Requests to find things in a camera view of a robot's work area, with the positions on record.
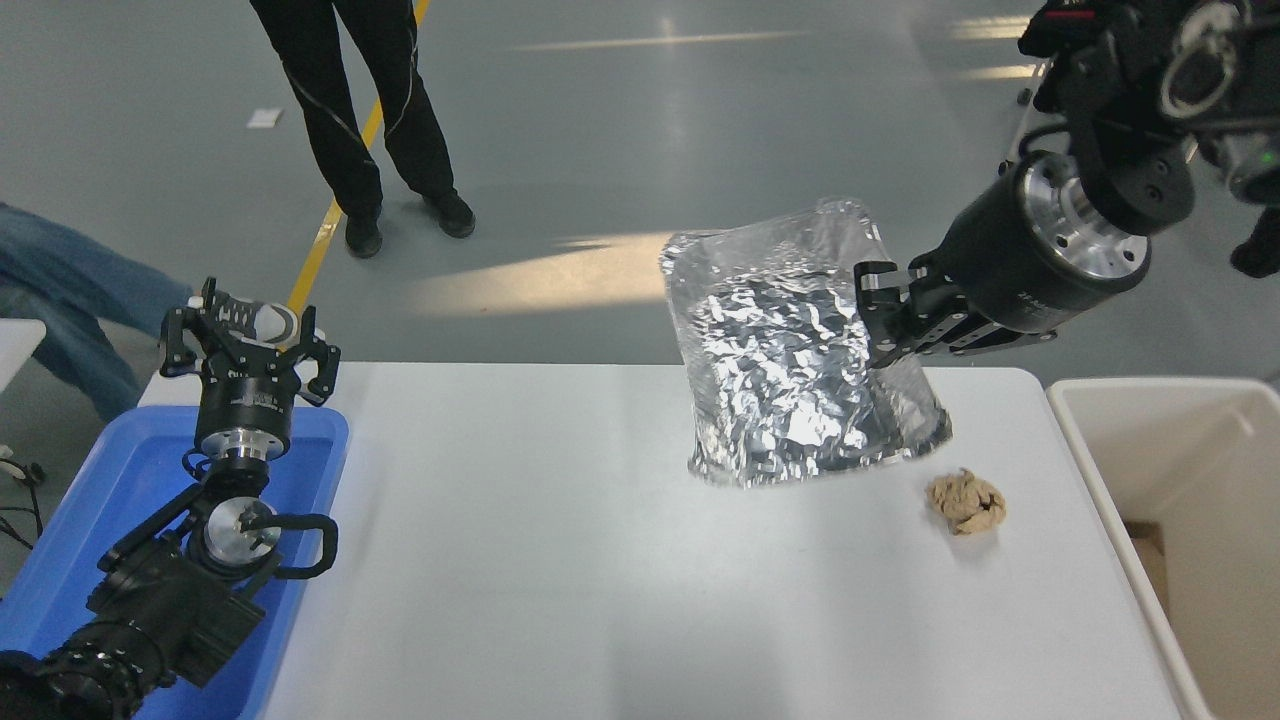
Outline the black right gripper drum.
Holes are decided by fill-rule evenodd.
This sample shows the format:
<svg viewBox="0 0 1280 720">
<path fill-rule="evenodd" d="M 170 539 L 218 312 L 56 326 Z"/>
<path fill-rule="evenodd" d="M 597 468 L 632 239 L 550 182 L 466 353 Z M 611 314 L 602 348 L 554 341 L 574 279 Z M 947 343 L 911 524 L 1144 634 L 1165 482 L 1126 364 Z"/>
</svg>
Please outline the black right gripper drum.
<svg viewBox="0 0 1280 720">
<path fill-rule="evenodd" d="M 1107 281 L 1070 268 L 1030 228 L 1010 179 L 992 183 L 955 218 L 931 265 L 982 316 L 1023 334 L 1052 331 L 1114 296 Z"/>
</svg>

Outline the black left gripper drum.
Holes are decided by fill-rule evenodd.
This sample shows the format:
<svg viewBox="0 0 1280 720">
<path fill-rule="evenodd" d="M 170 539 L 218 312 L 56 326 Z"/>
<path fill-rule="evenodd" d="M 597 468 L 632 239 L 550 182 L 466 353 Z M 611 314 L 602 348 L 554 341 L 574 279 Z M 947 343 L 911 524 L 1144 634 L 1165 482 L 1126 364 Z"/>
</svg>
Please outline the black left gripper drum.
<svg viewBox="0 0 1280 720">
<path fill-rule="evenodd" d="M 294 397 L 301 380 L 293 369 L 273 375 L 255 359 L 247 370 L 233 366 L 232 357 L 215 354 L 204 360 L 200 373 L 201 398 L 196 430 L 220 433 L 236 428 L 265 433 L 288 433 Z"/>
</svg>

